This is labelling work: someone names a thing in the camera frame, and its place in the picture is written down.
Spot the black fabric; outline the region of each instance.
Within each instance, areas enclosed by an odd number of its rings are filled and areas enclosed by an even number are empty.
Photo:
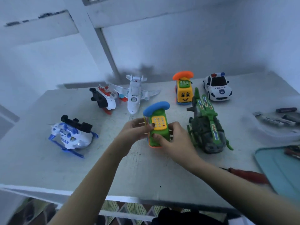
[[[180,213],[178,211],[164,208],[159,212],[158,217],[154,218],[151,225],[221,225],[218,220],[215,220],[207,215],[203,215],[199,212],[185,212]]]

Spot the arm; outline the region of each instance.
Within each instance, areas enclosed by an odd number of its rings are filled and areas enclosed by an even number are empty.
[[[169,124],[173,142],[153,137],[175,162],[205,181],[216,193],[255,224],[298,224],[300,211],[288,201],[260,186],[203,161],[178,122]]]
[[[49,225],[92,225],[108,194],[120,161],[134,142],[147,137],[153,129],[145,126],[144,118],[125,124],[122,131],[88,172]]]

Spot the toy police car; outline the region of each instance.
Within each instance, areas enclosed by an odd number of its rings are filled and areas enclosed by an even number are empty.
[[[203,87],[207,91],[207,97],[213,101],[229,100],[232,89],[228,86],[224,72],[213,73],[203,80]]]

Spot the yellow keypad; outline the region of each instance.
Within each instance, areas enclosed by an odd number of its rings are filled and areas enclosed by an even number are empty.
[[[154,130],[165,130],[167,128],[165,116],[153,116],[151,121],[155,124]]]

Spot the green toy helicopter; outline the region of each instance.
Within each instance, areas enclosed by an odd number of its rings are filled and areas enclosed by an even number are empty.
[[[200,98],[197,87],[195,88],[192,105],[192,107],[187,108],[187,111],[193,111],[194,118],[190,117],[190,125],[187,126],[187,130],[194,146],[199,146],[208,154],[219,153],[226,146],[233,150],[225,137],[220,121],[217,119],[218,114],[205,94],[202,95],[202,99]]]

